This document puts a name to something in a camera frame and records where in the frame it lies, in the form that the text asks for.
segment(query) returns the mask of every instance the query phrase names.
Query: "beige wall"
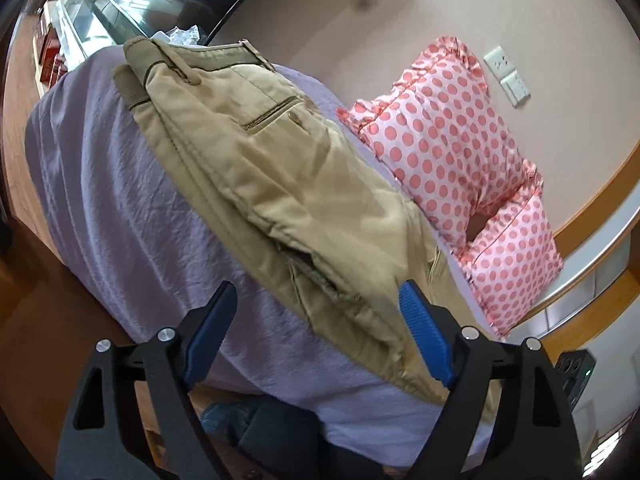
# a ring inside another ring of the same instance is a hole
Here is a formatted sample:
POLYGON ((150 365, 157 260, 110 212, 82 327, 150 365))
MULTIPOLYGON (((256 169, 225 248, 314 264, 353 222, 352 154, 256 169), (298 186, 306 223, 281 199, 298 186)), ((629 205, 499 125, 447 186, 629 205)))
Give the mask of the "beige wall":
POLYGON ((247 0, 218 42, 249 39, 273 62, 321 79, 346 103, 387 92, 434 38, 478 56, 501 44, 532 98, 492 98, 545 176, 559 228, 640 139, 640 41, 614 0, 247 0))

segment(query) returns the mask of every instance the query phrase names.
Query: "silver screw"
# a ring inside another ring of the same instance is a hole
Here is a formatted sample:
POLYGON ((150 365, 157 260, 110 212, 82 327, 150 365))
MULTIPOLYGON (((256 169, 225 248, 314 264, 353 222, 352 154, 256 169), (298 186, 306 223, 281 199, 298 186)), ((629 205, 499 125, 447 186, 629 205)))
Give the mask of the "silver screw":
POLYGON ((535 337, 528 338, 526 343, 527 343, 527 348, 529 350, 533 350, 534 352, 537 352, 542 348, 542 343, 538 341, 535 337))
POLYGON ((175 337, 175 330, 173 328, 163 328, 158 332, 158 339, 163 343, 171 341, 175 337))
POLYGON ((104 354, 109 348, 111 348, 111 341, 108 339, 103 339, 95 344, 95 349, 101 354, 104 354))
POLYGON ((465 326, 462 329, 462 337, 469 341, 474 341, 480 337, 480 333, 478 332, 477 328, 474 328, 472 326, 465 326))

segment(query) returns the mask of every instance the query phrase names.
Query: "electrical socket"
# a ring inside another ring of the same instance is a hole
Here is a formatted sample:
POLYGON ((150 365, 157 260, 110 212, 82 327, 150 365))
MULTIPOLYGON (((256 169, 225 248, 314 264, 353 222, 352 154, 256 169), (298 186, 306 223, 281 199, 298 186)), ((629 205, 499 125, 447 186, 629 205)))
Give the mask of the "electrical socket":
POLYGON ((511 61, 501 46, 497 46, 484 56, 484 62, 498 81, 504 79, 511 72, 516 70, 516 66, 513 61, 511 61))

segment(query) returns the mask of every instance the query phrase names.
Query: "pocket button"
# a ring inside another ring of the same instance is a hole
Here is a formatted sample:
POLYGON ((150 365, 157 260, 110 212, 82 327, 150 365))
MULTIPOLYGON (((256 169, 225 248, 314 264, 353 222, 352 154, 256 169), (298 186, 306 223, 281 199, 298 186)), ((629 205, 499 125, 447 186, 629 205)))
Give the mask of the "pocket button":
POLYGON ((300 117, 298 117, 298 115, 295 112, 289 112, 289 119, 291 119, 291 121, 294 124, 297 124, 298 126, 302 127, 302 120, 300 119, 300 117))

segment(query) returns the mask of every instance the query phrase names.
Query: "pink polka dot pillow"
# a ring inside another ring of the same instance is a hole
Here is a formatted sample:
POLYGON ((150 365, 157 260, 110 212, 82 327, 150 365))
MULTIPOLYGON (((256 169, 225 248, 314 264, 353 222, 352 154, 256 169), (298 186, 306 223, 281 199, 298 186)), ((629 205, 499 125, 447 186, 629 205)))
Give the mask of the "pink polka dot pillow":
POLYGON ((475 213, 492 216, 524 182, 523 159, 463 43, 442 37, 394 83, 340 119, 402 181, 460 256, 475 213))
POLYGON ((460 266, 489 323, 506 335, 562 270, 542 204, 542 177, 525 162, 527 181, 469 244, 460 266))

